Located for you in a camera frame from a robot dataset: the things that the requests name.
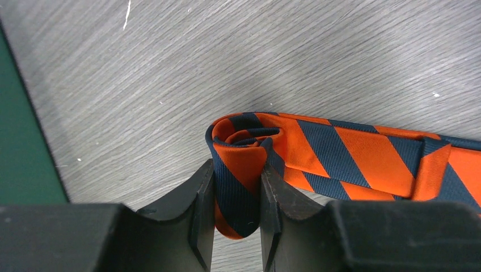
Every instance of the wood grain surface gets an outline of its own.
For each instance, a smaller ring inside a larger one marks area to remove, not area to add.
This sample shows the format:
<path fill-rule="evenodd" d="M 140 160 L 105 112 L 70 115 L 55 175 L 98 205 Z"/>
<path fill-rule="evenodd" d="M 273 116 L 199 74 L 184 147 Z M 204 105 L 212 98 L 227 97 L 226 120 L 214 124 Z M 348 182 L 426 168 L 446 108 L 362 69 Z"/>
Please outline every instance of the wood grain surface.
<path fill-rule="evenodd" d="M 159 198 L 233 112 L 481 140 L 480 1 L 132 0 L 125 24 L 128 6 L 0 0 L 74 202 Z M 261 271 L 259 234 L 216 235 L 212 271 Z"/>

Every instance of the white scratch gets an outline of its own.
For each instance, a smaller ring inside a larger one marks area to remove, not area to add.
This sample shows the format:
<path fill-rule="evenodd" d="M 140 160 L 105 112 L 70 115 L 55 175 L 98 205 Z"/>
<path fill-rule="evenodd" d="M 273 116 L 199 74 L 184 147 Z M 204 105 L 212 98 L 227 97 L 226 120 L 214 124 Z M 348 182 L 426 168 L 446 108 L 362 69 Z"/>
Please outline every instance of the white scratch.
<path fill-rule="evenodd" d="M 127 7 L 127 14 L 125 14 L 124 30 L 125 30 L 125 27 L 127 26 L 127 21 L 129 20 L 129 14 L 130 14 L 130 3 L 131 3 L 131 0 L 129 0 L 129 6 Z"/>

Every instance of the folded tie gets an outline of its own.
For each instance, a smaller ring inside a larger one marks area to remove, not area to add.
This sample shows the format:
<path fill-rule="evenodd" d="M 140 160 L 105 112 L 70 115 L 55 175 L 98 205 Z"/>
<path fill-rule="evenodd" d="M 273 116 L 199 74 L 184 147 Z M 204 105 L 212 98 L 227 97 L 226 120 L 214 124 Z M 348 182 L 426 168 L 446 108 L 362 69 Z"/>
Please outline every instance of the folded tie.
<path fill-rule="evenodd" d="M 216 227 L 232 239 L 259 226 L 265 163 L 288 184 L 331 198 L 457 201 L 481 213 L 481 142 L 264 112 L 222 117 L 205 138 Z"/>

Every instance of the gray table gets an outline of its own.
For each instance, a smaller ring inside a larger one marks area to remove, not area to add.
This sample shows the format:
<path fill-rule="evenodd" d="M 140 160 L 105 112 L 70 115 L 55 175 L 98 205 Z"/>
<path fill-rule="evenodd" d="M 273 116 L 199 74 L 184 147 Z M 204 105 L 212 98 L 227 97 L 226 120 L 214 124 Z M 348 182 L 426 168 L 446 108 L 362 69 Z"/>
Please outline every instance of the gray table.
<path fill-rule="evenodd" d="M 159 198 L 232 112 L 481 140 L 479 1 L 132 0 L 126 24 L 128 0 L 0 5 L 74 202 Z M 260 271 L 259 243 L 216 235 L 213 271 Z"/>

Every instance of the dark green board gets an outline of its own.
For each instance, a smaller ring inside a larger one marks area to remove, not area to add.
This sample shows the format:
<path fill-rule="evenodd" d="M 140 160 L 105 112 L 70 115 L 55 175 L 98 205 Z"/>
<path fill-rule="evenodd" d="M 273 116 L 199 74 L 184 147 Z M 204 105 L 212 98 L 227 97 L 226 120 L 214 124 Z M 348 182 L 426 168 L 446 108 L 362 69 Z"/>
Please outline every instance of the dark green board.
<path fill-rule="evenodd" d="M 0 205 L 68 201 L 3 31 L 0 33 Z"/>

